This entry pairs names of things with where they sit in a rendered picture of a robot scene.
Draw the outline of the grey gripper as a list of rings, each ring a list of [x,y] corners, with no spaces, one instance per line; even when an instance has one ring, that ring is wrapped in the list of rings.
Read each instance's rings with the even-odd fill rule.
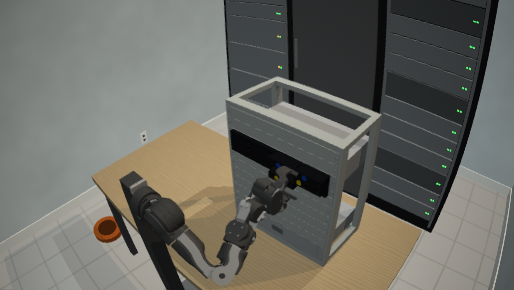
[[[258,178],[254,182],[251,193],[248,196],[260,204],[265,205],[267,214],[271,215],[276,215],[278,212],[282,212],[286,209],[287,203],[285,202],[288,202],[290,198],[293,200],[297,199],[297,197],[284,191],[284,189],[288,184],[286,176],[292,174],[297,177],[299,173],[286,166],[279,167],[275,172],[279,177],[275,183],[268,178]],[[275,186],[275,188],[273,186]]]

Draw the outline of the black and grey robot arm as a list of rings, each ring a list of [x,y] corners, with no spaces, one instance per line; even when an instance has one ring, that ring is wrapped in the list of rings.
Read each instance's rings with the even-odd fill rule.
[[[145,179],[129,188],[132,194],[131,209],[138,218],[145,221],[168,246],[176,240],[171,247],[205,278],[210,278],[218,285],[227,285],[234,275],[238,275],[248,254],[245,250],[248,250],[256,239],[254,230],[257,222],[266,219],[267,212],[264,205],[250,197],[240,201],[238,213],[235,219],[227,224],[223,238],[225,242],[217,254],[222,266],[212,265],[206,259],[204,243],[188,229],[187,225],[184,225],[185,215],[172,199],[161,197],[148,186]],[[186,229],[188,230],[185,232]]]

